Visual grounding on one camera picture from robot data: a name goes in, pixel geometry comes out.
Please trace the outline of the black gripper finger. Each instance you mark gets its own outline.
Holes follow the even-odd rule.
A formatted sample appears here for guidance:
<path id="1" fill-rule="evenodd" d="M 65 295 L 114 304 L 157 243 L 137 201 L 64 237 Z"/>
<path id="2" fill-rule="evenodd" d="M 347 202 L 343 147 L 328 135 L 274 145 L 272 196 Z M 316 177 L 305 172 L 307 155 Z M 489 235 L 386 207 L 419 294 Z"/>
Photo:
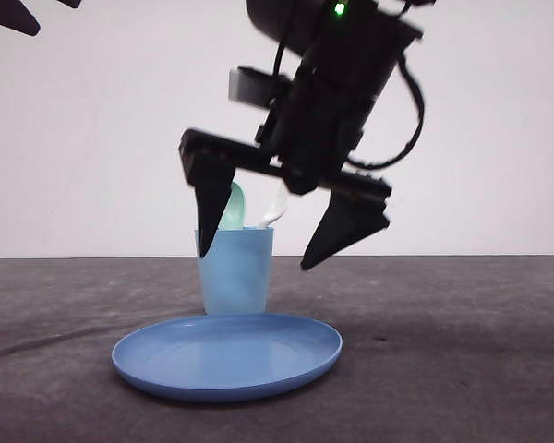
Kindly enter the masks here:
<path id="1" fill-rule="evenodd" d="M 0 26 L 28 36 L 36 36 L 41 25 L 23 1 L 0 0 Z"/>

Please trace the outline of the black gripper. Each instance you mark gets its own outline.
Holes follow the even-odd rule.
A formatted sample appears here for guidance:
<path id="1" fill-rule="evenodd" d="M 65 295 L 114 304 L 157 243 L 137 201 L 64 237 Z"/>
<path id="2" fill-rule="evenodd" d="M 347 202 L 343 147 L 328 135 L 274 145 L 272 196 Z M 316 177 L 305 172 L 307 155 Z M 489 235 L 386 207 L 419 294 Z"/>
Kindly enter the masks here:
<path id="1" fill-rule="evenodd" d="M 419 96 L 404 58 L 418 37 L 419 30 L 401 20 L 325 20 L 302 53 L 291 89 L 271 103 L 255 145 L 194 128 L 184 133 L 179 151 L 196 194 L 200 257 L 211 249 L 237 169 L 279 177 L 297 195 L 332 190 L 301 270 L 388 228 L 383 199 L 390 187 L 346 173 L 343 165 L 394 68 Z"/>

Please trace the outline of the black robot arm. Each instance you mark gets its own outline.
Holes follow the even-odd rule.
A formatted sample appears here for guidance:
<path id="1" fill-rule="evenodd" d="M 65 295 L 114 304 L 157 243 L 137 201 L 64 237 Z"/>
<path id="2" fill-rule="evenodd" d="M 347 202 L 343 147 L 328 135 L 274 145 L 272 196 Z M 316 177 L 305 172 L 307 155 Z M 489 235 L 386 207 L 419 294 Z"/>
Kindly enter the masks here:
<path id="1" fill-rule="evenodd" d="M 301 262 L 302 269 L 311 269 L 389 225 L 384 211 L 391 188 L 373 176 L 377 163 L 353 161 L 351 152 L 394 70 L 417 110 L 424 110 L 404 55 L 423 33 L 374 1 L 249 1 L 247 14 L 280 51 L 297 54 L 301 63 L 292 78 L 278 69 L 240 66 L 231 72 L 230 99 L 268 111 L 253 144 L 194 128 L 183 133 L 179 153 L 196 194 L 198 253 L 210 251 L 235 172 L 246 169 L 280 178 L 299 196 L 319 187 L 330 191 Z M 352 172 L 343 169 L 347 163 Z"/>

